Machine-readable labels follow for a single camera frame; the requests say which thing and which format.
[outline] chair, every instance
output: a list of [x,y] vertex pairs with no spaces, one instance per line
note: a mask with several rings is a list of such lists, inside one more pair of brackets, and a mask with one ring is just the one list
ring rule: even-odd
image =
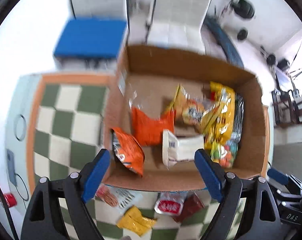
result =
[[205,54],[201,27],[211,0],[154,0],[147,44]]
[[128,0],[70,0],[74,17],[98,17],[129,23]]

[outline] open cardboard box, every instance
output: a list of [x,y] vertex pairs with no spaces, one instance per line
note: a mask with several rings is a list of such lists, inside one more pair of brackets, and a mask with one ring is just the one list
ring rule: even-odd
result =
[[[233,168],[228,171],[243,179],[260,174],[265,154],[265,120],[262,91],[256,77],[219,59],[179,49],[135,45],[127,46],[121,52],[105,108],[105,147],[111,149],[112,127],[121,127],[131,133],[129,99],[132,99],[134,91],[136,99],[142,104],[142,110],[151,118],[159,118],[179,83],[191,96],[199,97],[203,95],[203,84],[210,81],[233,88],[245,102],[240,147]],[[175,127],[175,134],[191,136],[196,133],[192,127]],[[145,191],[205,188],[193,162],[178,163],[168,170],[162,163],[161,145],[143,147],[143,151],[145,162],[142,178],[125,168],[113,156],[103,182]]]

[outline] metal screw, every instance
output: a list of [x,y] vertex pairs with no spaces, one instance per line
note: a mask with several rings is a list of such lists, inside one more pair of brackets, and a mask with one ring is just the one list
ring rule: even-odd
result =
[[70,174],[70,177],[72,179],[75,179],[75,178],[79,177],[79,173],[78,172],[73,172],[73,173]]
[[229,179],[234,179],[235,178],[235,174],[233,172],[228,172],[226,174],[226,176],[229,178]]
[[40,183],[45,183],[47,181],[47,178],[46,177],[42,177],[39,179],[39,182]]
[[259,181],[260,183],[264,183],[264,182],[266,181],[266,179],[263,178],[263,177],[258,177],[258,181]]

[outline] checkered tablecloth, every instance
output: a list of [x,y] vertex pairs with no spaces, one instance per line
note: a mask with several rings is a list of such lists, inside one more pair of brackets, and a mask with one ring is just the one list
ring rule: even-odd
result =
[[[36,183],[40,177],[50,180],[66,178],[80,171],[91,162],[101,145],[101,122],[107,97],[103,86],[47,84],[40,104],[34,140],[34,173]],[[202,192],[205,208],[182,223],[171,217],[157,214],[154,204],[157,192],[140,192],[142,200],[137,207],[143,215],[157,218],[152,230],[139,237],[127,229],[119,229],[116,222],[121,217],[118,210],[99,199],[92,199],[86,206],[106,240],[130,236],[132,240],[188,240],[199,239],[212,220],[218,203],[211,201],[207,191]],[[67,210],[65,199],[59,199],[62,215],[70,238],[78,239]],[[229,239],[235,236],[244,205],[240,203]]]

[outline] orange snack package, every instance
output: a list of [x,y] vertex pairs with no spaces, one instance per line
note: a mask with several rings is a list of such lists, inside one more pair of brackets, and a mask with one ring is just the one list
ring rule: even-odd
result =
[[164,129],[174,133],[175,111],[171,108],[163,114],[160,119],[151,119],[144,112],[132,107],[132,126],[134,137],[141,146],[157,145],[162,141]]
[[144,152],[137,140],[121,128],[112,128],[112,150],[130,171],[143,176]]

